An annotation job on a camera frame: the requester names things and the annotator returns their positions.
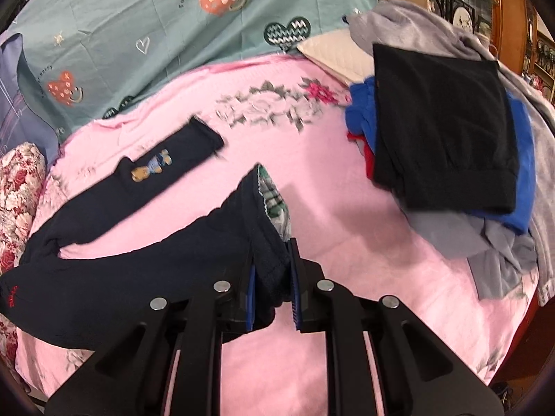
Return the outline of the grey garment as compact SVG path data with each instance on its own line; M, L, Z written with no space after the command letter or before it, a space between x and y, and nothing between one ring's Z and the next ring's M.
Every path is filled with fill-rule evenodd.
M463 59L492 59L472 34L420 6L382 0L348 19L355 44L370 53L374 43ZM410 211L409 225L448 259L465 257L479 298L503 298L538 269L539 302L554 297L554 109L506 66L501 83L528 110L535 155L535 196L529 230L516 234L501 222L449 211Z

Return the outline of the red garment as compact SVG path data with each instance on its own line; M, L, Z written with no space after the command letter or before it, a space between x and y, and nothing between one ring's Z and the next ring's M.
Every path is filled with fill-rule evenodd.
M374 153L370 148L366 138L363 135L352 134L350 131L347 133L347 139L356 144L359 152L365 160L365 174L367 179L374 179Z

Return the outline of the red floral pillow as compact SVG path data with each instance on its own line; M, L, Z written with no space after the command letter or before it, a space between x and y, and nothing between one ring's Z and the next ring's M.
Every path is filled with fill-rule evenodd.
M45 179L45 160L25 142L1 158L1 273L18 266Z

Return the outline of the folded black garment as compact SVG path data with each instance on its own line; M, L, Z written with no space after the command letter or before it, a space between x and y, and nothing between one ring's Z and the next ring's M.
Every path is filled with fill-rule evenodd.
M374 44L374 182L409 210L507 214L518 144L498 63Z

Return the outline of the blue garment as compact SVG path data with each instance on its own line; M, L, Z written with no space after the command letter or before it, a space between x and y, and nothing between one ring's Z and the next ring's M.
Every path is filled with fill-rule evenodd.
M377 134L374 77L368 77L363 83L352 84L349 86L349 91L351 103L345 110L347 132L363 135L374 153ZM510 114L514 120L514 133L518 147L519 169L515 208L507 214L483 211L470 211L469 214L501 222L520 235L529 230L535 196L534 143L530 117L525 104L509 90L506 90L506 95L510 105Z

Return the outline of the blue-grey cloth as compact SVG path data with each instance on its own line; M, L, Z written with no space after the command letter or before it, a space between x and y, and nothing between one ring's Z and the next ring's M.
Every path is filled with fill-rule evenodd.
M19 85L18 66L24 65L23 36L1 35L1 156L28 142L44 156L46 170L56 162L59 144L54 130L25 101Z

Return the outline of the pink floral bed sheet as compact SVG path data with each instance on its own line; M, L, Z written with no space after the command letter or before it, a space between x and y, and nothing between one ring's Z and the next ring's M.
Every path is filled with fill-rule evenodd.
M87 124L50 170L32 233L57 235L22 264L34 330L18 333L16 367L51 395L111 331L152 298L180 300L220 279L234 225L257 225L233 196L261 164L277 213L303 257L366 298L399 296L484 381L505 359L535 291L528 277L501 301L480 301L469 265L444 259L374 188L347 139L348 93L305 59L269 55L195 70L136 109Z

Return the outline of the cream quilted pillow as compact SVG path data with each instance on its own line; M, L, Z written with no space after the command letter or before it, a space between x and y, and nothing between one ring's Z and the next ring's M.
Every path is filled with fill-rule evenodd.
M348 29L307 38L297 50L338 81L350 86L374 76L374 59L351 39Z

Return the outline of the teal heart print blanket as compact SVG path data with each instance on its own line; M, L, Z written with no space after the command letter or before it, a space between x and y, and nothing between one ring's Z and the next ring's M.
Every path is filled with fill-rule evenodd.
M289 52L377 0L27 0L25 102L60 139L201 66Z

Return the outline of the wooden cabinet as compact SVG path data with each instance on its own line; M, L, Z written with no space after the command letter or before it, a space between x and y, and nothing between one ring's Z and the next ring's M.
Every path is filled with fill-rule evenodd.
M554 102L554 40L531 0L407 0L479 37L490 53Z

